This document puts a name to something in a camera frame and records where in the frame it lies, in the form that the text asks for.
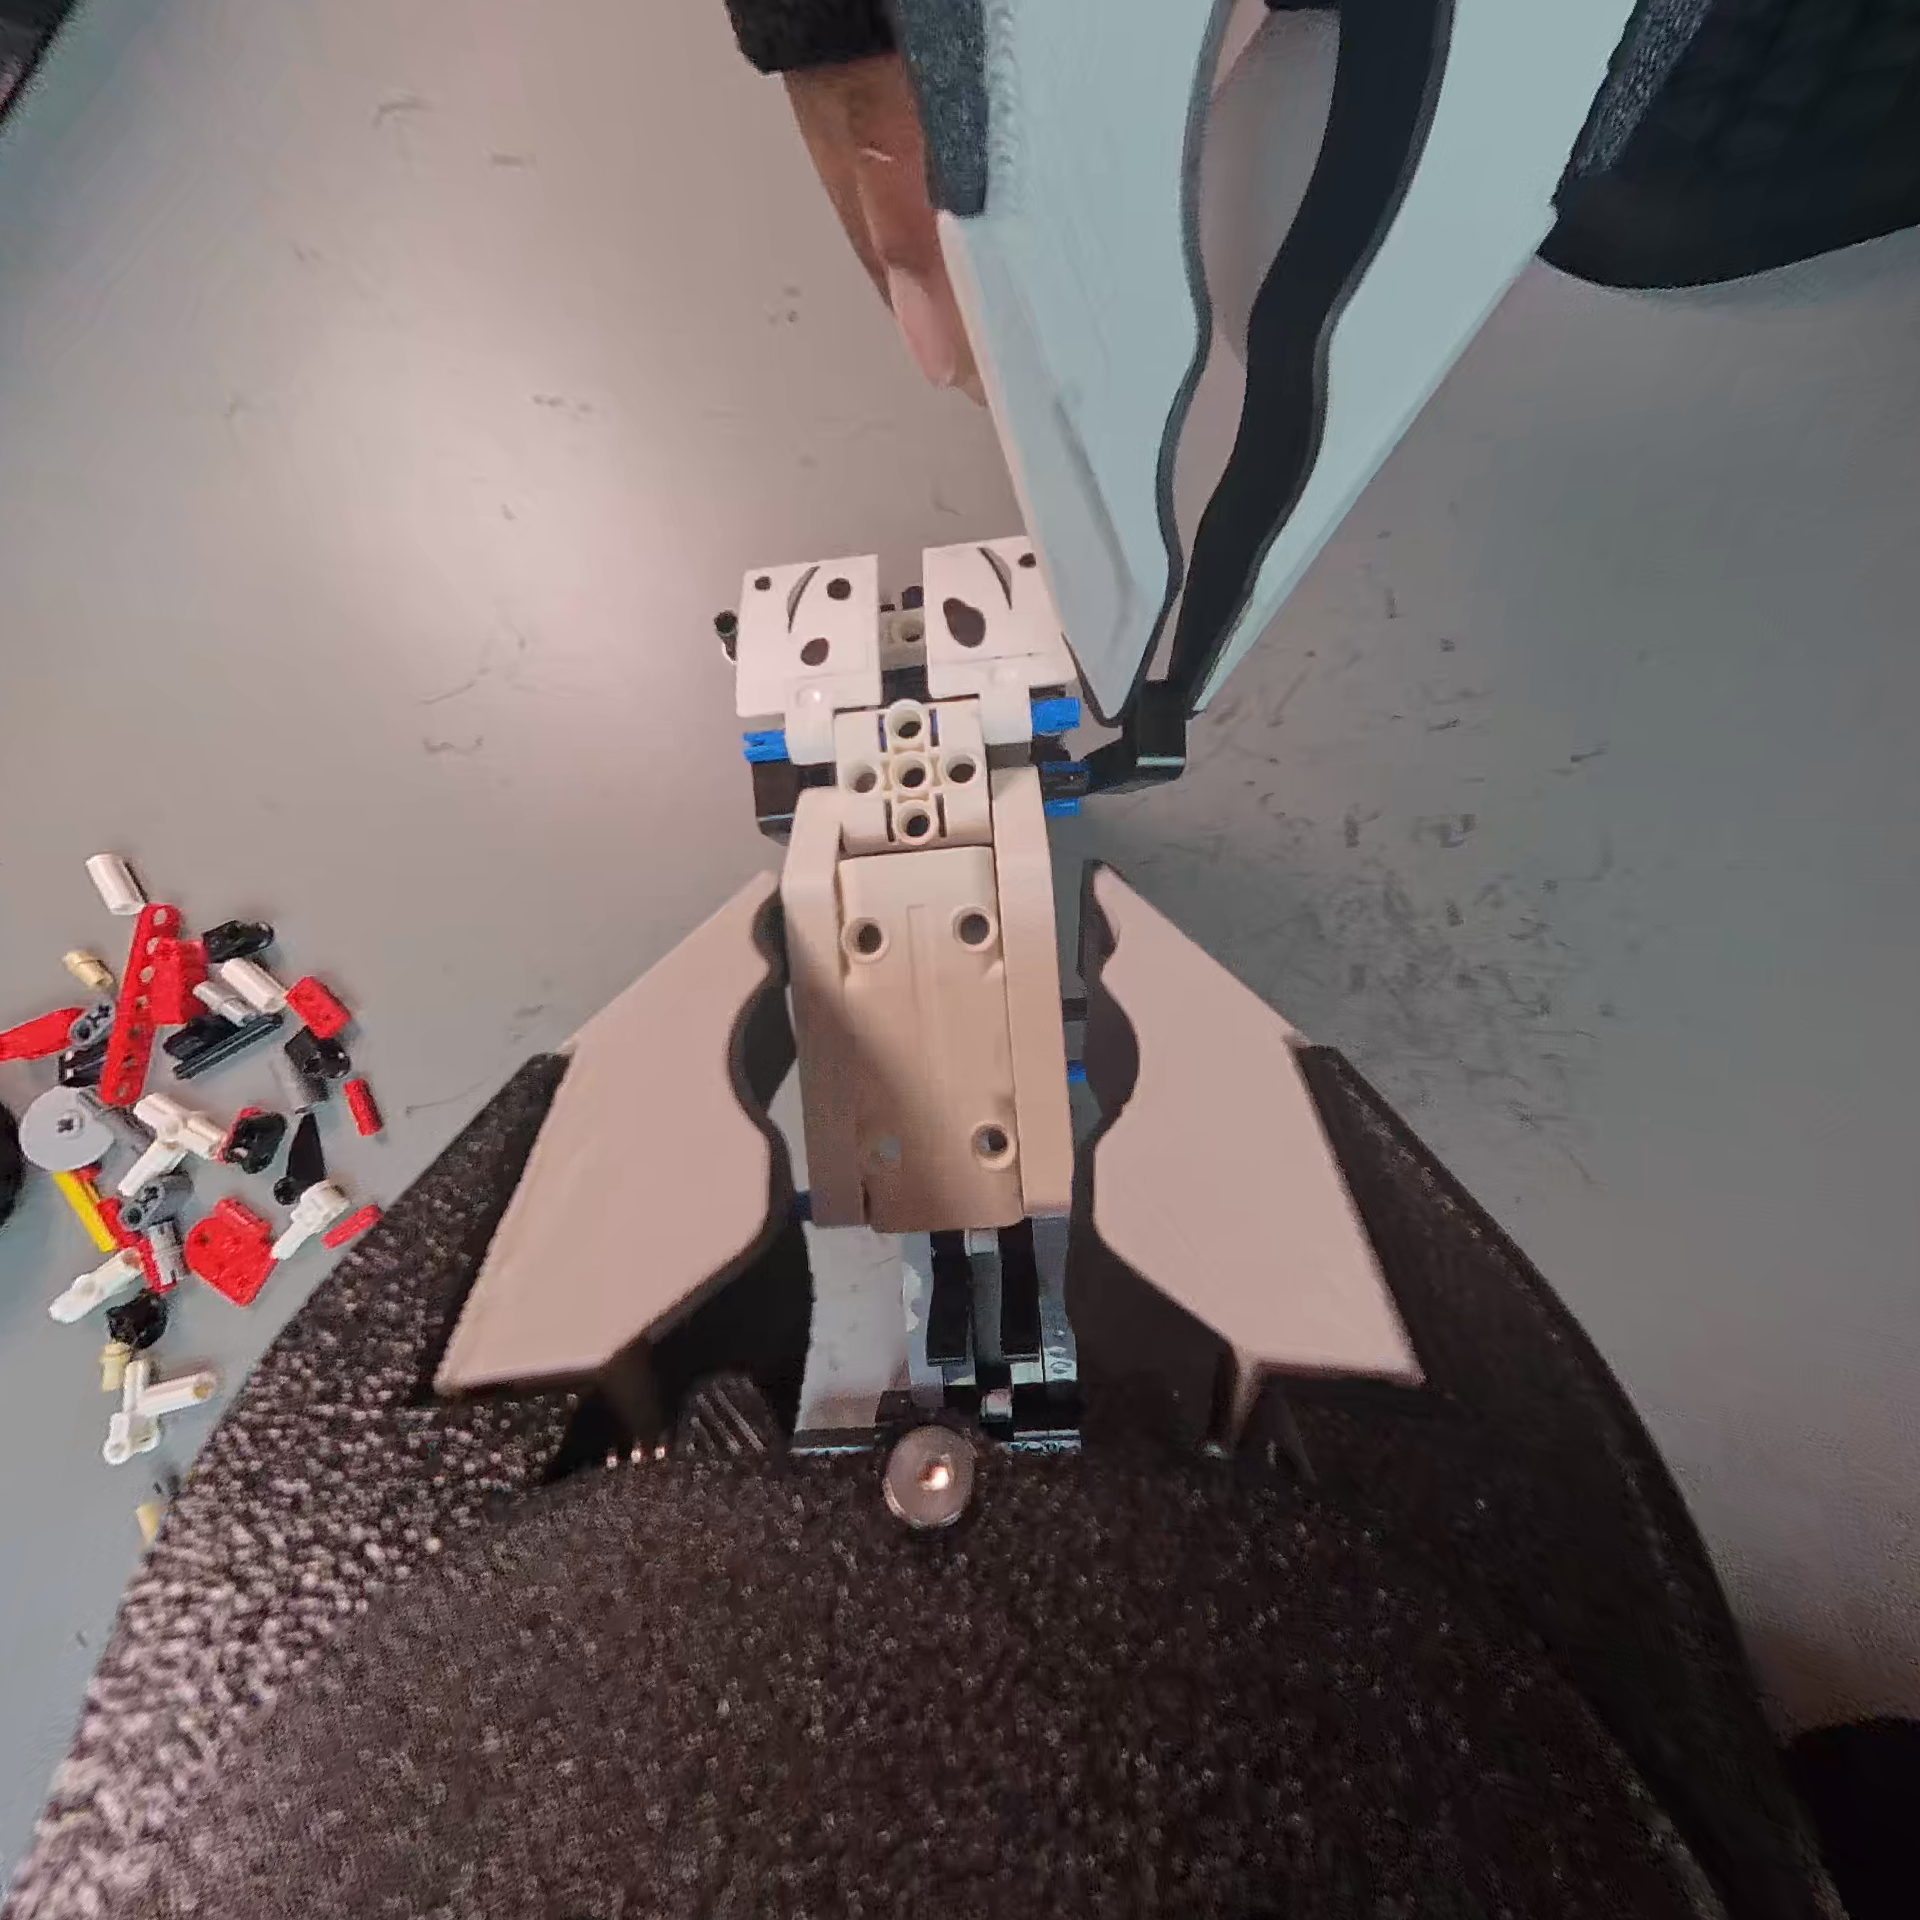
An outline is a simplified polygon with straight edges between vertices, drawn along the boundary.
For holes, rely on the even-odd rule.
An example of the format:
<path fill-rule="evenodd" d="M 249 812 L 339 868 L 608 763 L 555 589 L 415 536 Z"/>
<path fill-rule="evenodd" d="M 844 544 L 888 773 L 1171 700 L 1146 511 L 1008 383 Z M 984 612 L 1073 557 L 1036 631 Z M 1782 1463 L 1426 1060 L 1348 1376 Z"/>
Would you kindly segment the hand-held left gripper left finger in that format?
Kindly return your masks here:
<path fill-rule="evenodd" d="M 793 1170 L 778 879 L 747 881 L 562 1047 L 562 1077 L 434 1373 L 443 1397 L 577 1386 L 747 1272 Z"/>

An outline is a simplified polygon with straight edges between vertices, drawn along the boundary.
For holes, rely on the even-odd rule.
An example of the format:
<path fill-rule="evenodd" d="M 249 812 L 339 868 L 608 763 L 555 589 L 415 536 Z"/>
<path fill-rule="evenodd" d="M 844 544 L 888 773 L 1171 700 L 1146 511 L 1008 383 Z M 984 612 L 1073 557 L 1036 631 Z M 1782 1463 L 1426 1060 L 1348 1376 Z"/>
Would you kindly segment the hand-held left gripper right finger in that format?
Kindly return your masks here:
<path fill-rule="evenodd" d="M 1112 865 L 1086 866 L 1081 936 L 1089 1229 L 1215 1337 L 1207 1440 L 1234 1447 L 1275 1378 L 1422 1389 L 1305 1035 Z"/>

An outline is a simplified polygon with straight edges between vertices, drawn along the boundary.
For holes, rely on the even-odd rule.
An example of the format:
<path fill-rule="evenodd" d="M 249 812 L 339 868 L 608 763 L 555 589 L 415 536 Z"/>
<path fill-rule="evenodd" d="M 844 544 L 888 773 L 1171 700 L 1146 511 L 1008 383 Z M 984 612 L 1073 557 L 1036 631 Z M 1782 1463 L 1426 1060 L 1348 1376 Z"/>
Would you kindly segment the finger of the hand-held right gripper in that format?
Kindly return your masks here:
<path fill-rule="evenodd" d="M 1628 2 L 1303 4 L 1207 105 L 1199 248 L 1225 370 L 1169 683 L 1200 713 L 1553 227 Z"/>
<path fill-rule="evenodd" d="M 1207 363 L 1199 144 L 1234 4 L 953 4 L 971 125 L 955 292 L 1025 531 L 1098 717 L 1185 585 L 1174 468 Z"/>

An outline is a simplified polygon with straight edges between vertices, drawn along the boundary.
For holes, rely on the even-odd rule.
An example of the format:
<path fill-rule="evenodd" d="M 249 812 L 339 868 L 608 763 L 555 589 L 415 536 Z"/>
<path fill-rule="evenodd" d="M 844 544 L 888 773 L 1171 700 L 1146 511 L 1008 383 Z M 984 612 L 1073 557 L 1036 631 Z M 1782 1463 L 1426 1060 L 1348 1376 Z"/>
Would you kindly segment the white toy truck model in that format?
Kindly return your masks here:
<path fill-rule="evenodd" d="M 1073 689 L 928 690 L 920 578 L 750 567 L 713 623 L 759 827 L 782 839 L 808 1212 L 904 1257 L 912 1401 L 1067 1450 L 1071 1035 L 1049 827 L 1081 810 Z"/>

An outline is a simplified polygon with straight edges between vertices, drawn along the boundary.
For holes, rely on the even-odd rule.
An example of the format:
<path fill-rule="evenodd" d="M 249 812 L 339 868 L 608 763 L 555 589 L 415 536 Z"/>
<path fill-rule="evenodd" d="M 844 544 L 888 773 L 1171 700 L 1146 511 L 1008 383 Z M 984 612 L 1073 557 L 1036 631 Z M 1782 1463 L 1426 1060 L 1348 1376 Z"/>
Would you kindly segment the white curved panel brick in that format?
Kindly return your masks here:
<path fill-rule="evenodd" d="M 1078 683 L 1040 556 L 1025 536 L 926 549 L 922 611 L 938 700 Z"/>

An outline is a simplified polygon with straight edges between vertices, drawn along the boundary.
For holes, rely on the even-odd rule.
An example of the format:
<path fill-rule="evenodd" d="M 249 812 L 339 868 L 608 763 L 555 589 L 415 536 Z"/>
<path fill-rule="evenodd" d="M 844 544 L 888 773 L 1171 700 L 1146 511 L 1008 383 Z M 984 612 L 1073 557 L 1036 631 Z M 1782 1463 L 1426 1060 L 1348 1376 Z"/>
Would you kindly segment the black angled beam brick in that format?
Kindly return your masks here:
<path fill-rule="evenodd" d="M 1120 731 L 1086 759 L 1089 795 L 1131 795 L 1182 779 L 1190 717 L 1179 683 L 1146 681 L 1129 701 Z"/>

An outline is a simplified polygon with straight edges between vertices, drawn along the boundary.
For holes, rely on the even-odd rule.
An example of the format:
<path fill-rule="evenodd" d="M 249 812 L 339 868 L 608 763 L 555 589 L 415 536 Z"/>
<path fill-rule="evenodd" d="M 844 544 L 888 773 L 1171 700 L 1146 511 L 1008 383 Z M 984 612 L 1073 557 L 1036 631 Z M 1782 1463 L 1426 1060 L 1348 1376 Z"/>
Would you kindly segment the grey desk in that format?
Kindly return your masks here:
<path fill-rule="evenodd" d="M 718 4 L 88 4 L 4 125 L 4 1021 L 86 859 L 361 1020 L 401 1192 L 775 853 L 713 616 L 1020 527 Z M 1639 1405 L 1796 1723 L 1916 1712 L 1916 237 L 1531 268 L 1059 827 L 1345 1049 Z"/>

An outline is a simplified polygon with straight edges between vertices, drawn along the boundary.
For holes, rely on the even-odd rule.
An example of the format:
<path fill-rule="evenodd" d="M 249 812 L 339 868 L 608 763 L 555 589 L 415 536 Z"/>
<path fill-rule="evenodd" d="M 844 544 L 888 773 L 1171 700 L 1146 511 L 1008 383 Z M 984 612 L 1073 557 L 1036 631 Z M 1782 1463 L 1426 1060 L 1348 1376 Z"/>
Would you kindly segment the person's right hand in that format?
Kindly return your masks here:
<path fill-rule="evenodd" d="M 785 76 L 808 155 L 852 255 L 915 367 L 939 391 L 986 400 L 928 195 L 915 89 L 899 55 Z"/>

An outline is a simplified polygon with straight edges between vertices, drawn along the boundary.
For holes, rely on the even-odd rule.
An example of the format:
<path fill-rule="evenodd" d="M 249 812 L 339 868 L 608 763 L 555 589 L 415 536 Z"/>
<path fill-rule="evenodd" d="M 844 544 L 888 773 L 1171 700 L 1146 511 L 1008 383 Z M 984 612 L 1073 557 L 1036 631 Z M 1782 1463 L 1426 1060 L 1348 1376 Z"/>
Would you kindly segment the pile of red white bricks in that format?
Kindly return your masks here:
<path fill-rule="evenodd" d="M 118 853 L 88 882 L 122 953 L 65 953 L 68 1002 L 4 1027 L 4 1229 L 43 1195 L 86 1261 L 46 1317 L 96 1343 L 108 1469 L 155 1468 L 136 1506 L 144 1545 L 180 1474 L 163 1455 L 220 1405 L 214 1361 L 170 1335 L 191 1290 L 251 1309 L 300 1261 L 369 1239 L 384 1208 L 329 1149 L 384 1139 L 361 1015 L 324 973 L 297 972 L 274 923 L 191 919 Z"/>

